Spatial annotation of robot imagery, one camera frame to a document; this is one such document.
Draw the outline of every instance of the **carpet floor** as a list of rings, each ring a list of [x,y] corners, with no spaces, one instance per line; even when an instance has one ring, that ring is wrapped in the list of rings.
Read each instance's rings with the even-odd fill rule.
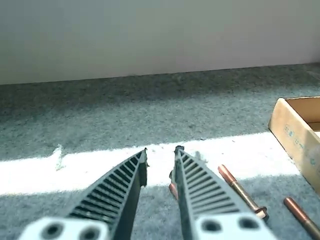
[[[269,132],[280,97],[318,96],[320,65],[254,67],[0,86],[0,239],[62,216],[86,187],[147,147],[133,240],[180,240],[168,190],[183,144],[215,173],[225,164],[280,240],[311,239],[283,205],[293,197],[320,224],[320,199]]]

